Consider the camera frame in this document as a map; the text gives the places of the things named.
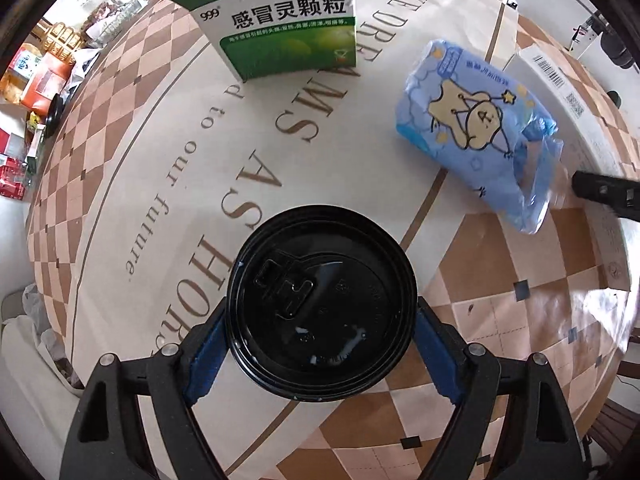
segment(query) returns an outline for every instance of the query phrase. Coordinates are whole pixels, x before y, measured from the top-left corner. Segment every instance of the black cup lid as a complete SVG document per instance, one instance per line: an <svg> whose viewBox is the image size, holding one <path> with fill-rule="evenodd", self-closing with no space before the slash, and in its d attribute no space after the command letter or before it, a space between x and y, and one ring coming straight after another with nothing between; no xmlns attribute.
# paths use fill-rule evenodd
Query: black cup lid
<svg viewBox="0 0 640 480"><path fill-rule="evenodd" d="M231 272L227 328L238 364L289 399L343 399L372 387L411 339L411 265L378 225L335 206L265 222Z"/></svg>

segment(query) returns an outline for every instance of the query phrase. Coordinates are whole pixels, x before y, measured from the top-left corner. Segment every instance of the blue tissue package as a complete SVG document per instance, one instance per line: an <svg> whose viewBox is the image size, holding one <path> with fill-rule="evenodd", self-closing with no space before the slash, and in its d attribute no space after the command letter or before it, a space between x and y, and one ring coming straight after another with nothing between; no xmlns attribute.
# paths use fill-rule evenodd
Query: blue tissue package
<svg viewBox="0 0 640 480"><path fill-rule="evenodd" d="M535 233L562 151L553 117L524 85L456 44L434 40L425 53L396 108L398 132L516 229ZM523 189L533 151L535 173Z"/></svg>

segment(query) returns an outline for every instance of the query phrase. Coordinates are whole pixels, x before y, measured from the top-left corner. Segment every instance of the wet wipes package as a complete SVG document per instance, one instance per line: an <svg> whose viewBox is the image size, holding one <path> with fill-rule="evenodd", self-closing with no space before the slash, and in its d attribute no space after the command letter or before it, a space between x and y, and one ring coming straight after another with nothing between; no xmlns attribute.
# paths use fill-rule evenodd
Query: wet wipes package
<svg viewBox="0 0 640 480"><path fill-rule="evenodd" d="M355 66L353 0L173 0L239 79Z"/></svg>
<svg viewBox="0 0 640 480"><path fill-rule="evenodd" d="M456 44L434 40L407 79L396 127L516 229L539 229L562 141L524 85Z"/></svg>

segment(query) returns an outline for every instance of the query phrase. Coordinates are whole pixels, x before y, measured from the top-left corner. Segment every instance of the pink tile pattern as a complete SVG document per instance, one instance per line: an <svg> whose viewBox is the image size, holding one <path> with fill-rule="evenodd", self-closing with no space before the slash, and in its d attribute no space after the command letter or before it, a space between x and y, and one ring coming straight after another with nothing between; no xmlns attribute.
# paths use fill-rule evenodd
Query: pink tile pattern
<svg viewBox="0 0 640 480"><path fill-rule="evenodd" d="M201 36L185 9L169 0L151 6L100 61L61 127L34 196L28 250L52 325L62 336L82 222L104 164L136 110ZM640 178L638 143L580 63L523 17L517 43L521 48L536 43L552 53L599 119L625 171ZM600 410L594 393L608 376L605 370L617 367L617 343L628 330L614 319L609 326L616 329L608 332L589 313L590 305L610 303L610 295L620 291L607 288L607 269L586 225L580 204L567 202L546 216L532 246L532 237L514 232L496 215L469 214L433 281L420 291L440 319L455 325L469 342L481 342L494 354L511 358L543 351L575 420L595 417ZM528 283L526 298L518 298L514 288L522 281ZM613 309L609 315L622 314ZM482 447L484 455L495 452L505 412L501 399ZM451 413L412 346L386 380L343 402L264 477L414 480ZM422 445L403 449L400 439L411 436L418 436ZM479 464L471 478L484 478L489 466L490 460Z"/></svg>

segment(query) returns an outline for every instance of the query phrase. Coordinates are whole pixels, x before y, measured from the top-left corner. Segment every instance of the green medicine box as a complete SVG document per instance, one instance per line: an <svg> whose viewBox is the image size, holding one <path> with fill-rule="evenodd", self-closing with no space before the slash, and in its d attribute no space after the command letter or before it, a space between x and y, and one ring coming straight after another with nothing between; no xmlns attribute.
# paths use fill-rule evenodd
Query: green medicine box
<svg viewBox="0 0 640 480"><path fill-rule="evenodd" d="M243 81L355 66L353 0L173 0Z"/></svg>

